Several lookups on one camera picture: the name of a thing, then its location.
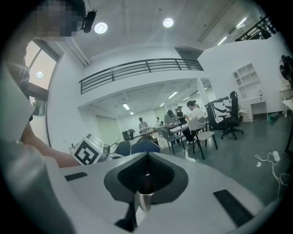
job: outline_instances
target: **ceiling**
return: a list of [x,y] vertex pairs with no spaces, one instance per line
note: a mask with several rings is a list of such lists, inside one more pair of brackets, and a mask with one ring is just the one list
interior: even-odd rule
[[[178,93],[168,99],[175,91]],[[165,106],[182,102],[194,92],[197,92],[197,79],[153,83],[103,97],[90,104],[89,108],[94,110],[97,115],[117,118],[128,116],[130,112],[135,114],[160,108],[163,102],[165,102]],[[126,110],[122,106],[124,103],[128,105],[130,110]]]
[[[94,22],[105,22],[108,30],[97,34],[78,32],[75,42],[88,57],[129,45],[160,44],[205,49],[215,46],[244,16],[252,19],[247,0],[85,0],[96,9]],[[163,26],[171,17],[174,25]]]

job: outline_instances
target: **ceiling light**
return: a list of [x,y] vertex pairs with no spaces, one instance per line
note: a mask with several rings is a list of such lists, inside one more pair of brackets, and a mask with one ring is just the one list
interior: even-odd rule
[[164,19],[163,21],[163,25],[165,27],[172,27],[173,24],[174,24],[174,21],[171,18]]
[[168,99],[170,99],[171,97],[173,97],[176,93],[178,93],[178,91],[175,91]]
[[43,77],[44,77],[44,73],[41,72],[41,71],[37,71],[37,72],[36,72],[36,77],[37,77],[37,78],[43,78]]
[[123,106],[125,107],[126,110],[129,110],[129,107],[127,104],[123,104]]
[[239,27],[245,20],[246,20],[246,17],[236,27]]
[[225,41],[226,39],[227,39],[227,37],[224,37],[224,38],[220,41],[220,43],[218,44],[218,46],[221,45],[221,44],[223,43],[223,41]]
[[107,29],[108,29],[107,24],[105,24],[103,22],[97,23],[94,28],[95,32],[98,34],[102,34],[102,33],[106,32]]

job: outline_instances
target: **blue chair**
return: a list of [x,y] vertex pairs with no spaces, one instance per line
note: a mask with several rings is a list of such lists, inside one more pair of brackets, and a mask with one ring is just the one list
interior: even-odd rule
[[130,155],[131,144],[129,141],[122,141],[117,146],[115,153],[123,156]]
[[131,154],[143,152],[157,152],[160,153],[160,147],[150,140],[139,141],[131,146]]

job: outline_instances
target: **door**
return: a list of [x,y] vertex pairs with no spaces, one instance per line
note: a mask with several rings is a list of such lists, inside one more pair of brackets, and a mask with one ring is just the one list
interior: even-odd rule
[[121,138],[116,119],[96,115],[98,130],[104,144],[112,145]]

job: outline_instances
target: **ceiling beam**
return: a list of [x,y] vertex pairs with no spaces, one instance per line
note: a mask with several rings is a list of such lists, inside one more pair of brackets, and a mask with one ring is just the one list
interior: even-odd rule
[[130,35],[129,0],[123,0],[122,8],[125,14],[126,35]]

